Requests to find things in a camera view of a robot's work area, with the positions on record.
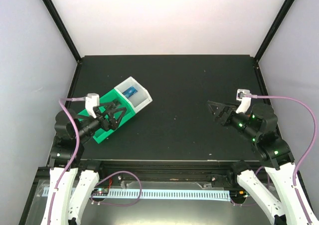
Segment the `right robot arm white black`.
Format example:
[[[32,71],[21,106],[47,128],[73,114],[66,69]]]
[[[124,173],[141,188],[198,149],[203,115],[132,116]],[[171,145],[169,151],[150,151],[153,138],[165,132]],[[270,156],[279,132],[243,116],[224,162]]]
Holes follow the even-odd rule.
[[[296,174],[296,164],[288,143],[277,134],[278,117],[264,103],[253,105],[250,115],[237,112],[236,105],[207,102],[213,120],[232,126],[252,145],[261,166],[272,180],[275,197],[244,161],[236,162],[227,173],[227,182],[240,186],[254,199],[272,225],[317,225],[315,216]]]

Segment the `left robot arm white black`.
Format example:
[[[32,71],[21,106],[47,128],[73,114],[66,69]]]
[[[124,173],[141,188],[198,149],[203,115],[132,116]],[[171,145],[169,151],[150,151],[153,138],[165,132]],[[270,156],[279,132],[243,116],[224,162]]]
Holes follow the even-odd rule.
[[[50,185],[43,225],[79,225],[85,206],[95,184],[103,184],[107,172],[99,168],[98,162],[89,162],[82,172],[76,188],[72,188],[79,174],[80,160],[84,144],[95,133],[117,130],[127,108],[115,99],[100,103],[98,94],[90,93],[85,97],[70,98],[70,102],[84,101],[88,116],[78,115],[66,109],[60,99],[62,110],[55,117],[53,146],[49,155]]]

